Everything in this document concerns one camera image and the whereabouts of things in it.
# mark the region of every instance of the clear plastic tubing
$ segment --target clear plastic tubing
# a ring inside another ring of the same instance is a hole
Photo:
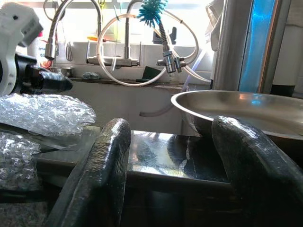
[[[119,19],[122,19],[122,18],[137,18],[136,15],[133,15],[133,14],[122,14],[120,16],[117,16],[117,17],[114,17],[113,19],[111,19],[107,24],[106,26],[102,29],[102,32],[100,33],[99,37],[98,37],[98,43],[97,43],[97,58],[98,58],[98,61],[99,61],[99,64],[102,68],[102,70],[104,71],[104,73],[110,78],[112,79],[113,81],[117,82],[118,84],[121,84],[121,85],[124,85],[124,86],[129,86],[129,87],[141,87],[141,86],[145,86],[145,85],[148,85],[148,84],[151,84],[155,81],[157,81],[161,76],[163,76],[163,74],[165,73],[166,69],[164,68],[156,77],[154,77],[153,79],[147,81],[147,82],[144,82],[144,83],[139,83],[139,84],[129,84],[129,83],[125,83],[125,82],[122,82],[122,81],[119,81],[117,80],[116,78],[114,78],[107,70],[104,62],[103,62],[103,58],[102,58],[102,52],[101,52],[101,48],[102,48],[102,40],[103,40],[103,37],[106,33],[106,31],[109,29],[109,27],[116,21],[116,20],[119,20]],[[204,81],[204,82],[210,82],[209,80],[199,76],[198,74],[196,74],[194,71],[192,71],[188,66],[186,66],[185,68],[185,71],[188,72],[190,75],[192,75],[193,77],[201,80],[201,81]]]

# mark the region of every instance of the stainless steel bowl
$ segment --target stainless steel bowl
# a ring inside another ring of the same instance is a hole
[[[303,148],[303,100],[238,91],[191,91],[174,95],[173,105],[198,133],[211,137],[214,117],[230,116],[261,129],[282,150]]]
[[[51,67],[49,70],[51,72],[61,73],[66,77],[72,77],[74,73],[73,67]]]

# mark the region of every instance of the white device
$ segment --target white device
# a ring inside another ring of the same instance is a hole
[[[0,96],[10,94],[15,87],[17,45],[30,45],[42,30],[32,8],[12,2],[0,8]]]

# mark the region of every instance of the brush bristles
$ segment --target brush bristles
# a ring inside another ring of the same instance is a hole
[[[144,0],[142,8],[139,10],[140,21],[145,21],[145,24],[155,27],[161,21],[160,14],[165,10],[167,0]]]

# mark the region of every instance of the metal bowl rim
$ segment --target metal bowl rim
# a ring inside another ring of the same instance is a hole
[[[259,93],[253,93],[253,92],[242,92],[242,91],[221,91],[221,90],[205,90],[205,91],[186,91],[186,92],[180,92],[178,94],[175,94],[171,97],[170,101],[171,103],[178,109],[186,112],[186,113],[189,113],[193,116],[196,116],[196,117],[199,117],[199,118],[202,118],[202,119],[205,119],[205,120],[208,120],[208,121],[213,121],[214,119],[211,118],[211,117],[206,117],[202,114],[199,114],[199,113],[196,113],[194,111],[191,111],[183,106],[181,106],[178,102],[177,102],[177,99],[180,97],[180,96],[183,96],[183,95],[186,95],[186,94],[191,94],[191,93],[209,93],[209,92],[212,92],[212,93],[237,93],[237,94],[258,94],[258,95],[266,95],[266,96],[274,96],[274,97],[278,97],[278,98],[281,98],[281,99],[296,99],[300,102],[303,103],[303,100],[299,99],[299,98],[292,98],[292,97],[286,97],[286,96],[277,96],[277,95],[270,95],[270,94],[259,94]],[[264,131],[262,130],[266,135],[269,135],[269,136],[275,136],[275,137],[281,137],[281,138],[285,138],[285,139],[292,139],[292,140],[302,140],[303,141],[303,137],[297,137],[297,136],[292,136],[292,135],[289,135],[289,134],[281,134],[281,133],[275,133],[275,132],[270,132],[270,131]]]

